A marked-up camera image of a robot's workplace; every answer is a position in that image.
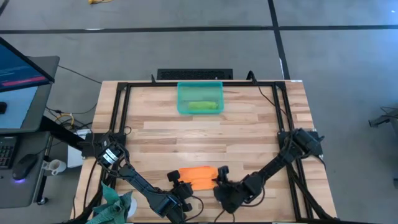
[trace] floor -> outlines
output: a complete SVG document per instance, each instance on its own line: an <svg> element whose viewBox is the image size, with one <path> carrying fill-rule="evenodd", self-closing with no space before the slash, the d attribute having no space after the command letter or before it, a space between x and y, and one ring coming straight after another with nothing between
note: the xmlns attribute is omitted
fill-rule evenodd
<svg viewBox="0 0 398 224"><path fill-rule="evenodd" d="M0 34L26 55L58 55L61 65L99 81L148 80L158 68L232 68L235 79L253 70L261 79L289 75L303 80L315 126L326 136L325 162L338 216L396 223L398 190L392 178L398 175L398 138L390 125L370 128L368 119L382 114L380 106L398 106L397 27L370 27L398 24L398 2L273 2L280 26L320 27L281 29L284 56L274 32L267 29L122 32L140 27L268 27L275 21L266 0L114 0L93 6L80 0L10 0L0 15ZM325 30L328 26L336 30ZM19 32L104 28L120 30L102 34ZM48 106L85 111L96 103L99 90L97 83L59 68ZM93 112L78 116L84 123L92 118ZM66 158L63 148L66 146L59 145L52 156ZM79 173L76 168L49 178L48 204L0 210L2 222L67 220Z"/></svg>

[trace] desk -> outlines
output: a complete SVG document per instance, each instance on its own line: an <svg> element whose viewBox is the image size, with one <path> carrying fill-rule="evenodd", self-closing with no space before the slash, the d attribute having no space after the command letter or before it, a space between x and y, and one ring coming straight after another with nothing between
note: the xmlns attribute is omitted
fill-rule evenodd
<svg viewBox="0 0 398 224"><path fill-rule="evenodd" d="M105 133L109 128L117 82L103 82L93 121L95 133ZM286 81L287 93L296 128L313 128L303 83ZM262 92L272 100L271 88ZM224 111L212 116L181 116L176 108L177 87L134 87L129 98L126 125L132 128L127 136L126 148L132 165L153 186L171 189L166 174L181 167L229 166L228 177L241 180L246 174L259 170L279 151L278 124L275 108L261 96L255 86L225 86ZM123 96L119 104L116 122L120 121ZM93 158L84 161L76 191L76 214L80 214ZM336 216L333 200L323 165L317 160L303 160L309 191L318 203L332 216ZM101 167L97 166L88 190L89 202L97 191ZM132 190L123 180L116 182L116 190L125 193ZM193 222L213 222L221 211L221 205L212 190L197 191L195 196L205 203L203 213ZM169 222L159 218L148 206L146 199L136 191L138 209L129 222ZM305 217L302 196L299 193L302 216ZM193 210L188 217L197 214L200 202L194 198ZM286 170L278 172L266 183L266 198L254 208L239 208L237 222L294 221ZM225 213L219 222L231 222Z"/></svg>
<svg viewBox="0 0 398 224"><path fill-rule="evenodd" d="M58 56L32 57L30 59L49 75L55 76L60 60ZM79 136L43 115L51 87L51 84L38 87L20 129L0 129L2 135L18 136L19 146L14 158L14 165L26 154L36 153L47 147L50 135L74 146L77 145L77 142L83 141ZM48 154L45 154L48 151L43 151L38 155L38 161L23 182L16 182L12 178L12 169L0 170L0 198L2 198L0 208L26 207L32 201L41 201L47 178L41 167L43 160L48 159Z"/></svg>

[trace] wooden table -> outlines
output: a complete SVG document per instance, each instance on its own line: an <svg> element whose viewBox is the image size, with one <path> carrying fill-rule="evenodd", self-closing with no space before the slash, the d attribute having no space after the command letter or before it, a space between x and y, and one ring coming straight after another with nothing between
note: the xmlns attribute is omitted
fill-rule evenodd
<svg viewBox="0 0 398 224"><path fill-rule="evenodd" d="M117 82L103 82L93 121L95 133L105 133L109 128ZM296 128L313 128L310 108L302 82L286 81L287 93ZM181 116L177 112L177 87L134 87L132 89L126 125L132 128L126 147L131 164L153 186L167 190L172 183L166 174L181 167L229 166L228 177L241 180L246 174L259 170L279 151L278 124L275 108L257 87L224 87L224 111L211 116ZM271 100L270 87L261 87ZM284 108L279 92L281 108ZM124 95L122 93L117 121L120 121ZM84 161L76 191L76 213L82 211L93 158ZM323 165L314 158L303 160L309 191L318 203L332 216L336 216L333 200ZM97 166L91 179L87 203L97 191L101 168ZM146 199L127 182L118 179L116 190L125 193L133 190L138 208L129 222L169 222L158 217ZM194 193L205 203L203 213L193 222L213 222L222 211L212 190ZM298 194L302 216L305 209L301 193ZM201 205L194 198L187 200L197 214ZM294 221L292 199L286 170L278 172L266 183L265 200L254 208L239 208L237 222ZM232 216L224 213L219 222L231 222Z"/></svg>

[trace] keyboard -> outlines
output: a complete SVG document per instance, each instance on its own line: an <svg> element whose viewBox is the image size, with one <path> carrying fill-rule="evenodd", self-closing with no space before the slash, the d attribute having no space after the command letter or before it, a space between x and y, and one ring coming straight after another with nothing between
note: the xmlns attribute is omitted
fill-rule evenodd
<svg viewBox="0 0 398 224"><path fill-rule="evenodd" d="M0 169L10 169L16 154L17 136L0 136Z"/></svg>
<svg viewBox="0 0 398 224"><path fill-rule="evenodd" d="M158 69L157 80L232 80L232 69Z"/></svg>

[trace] white cup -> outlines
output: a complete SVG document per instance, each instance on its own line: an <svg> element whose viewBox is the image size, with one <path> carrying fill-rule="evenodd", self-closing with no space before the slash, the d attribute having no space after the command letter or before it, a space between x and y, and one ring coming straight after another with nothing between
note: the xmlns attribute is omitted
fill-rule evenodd
<svg viewBox="0 0 398 224"><path fill-rule="evenodd" d="M58 159L54 159L51 162L43 161L43 169L51 170L52 175L57 175L58 173L63 172L66 168L67 164Z"/></svg>

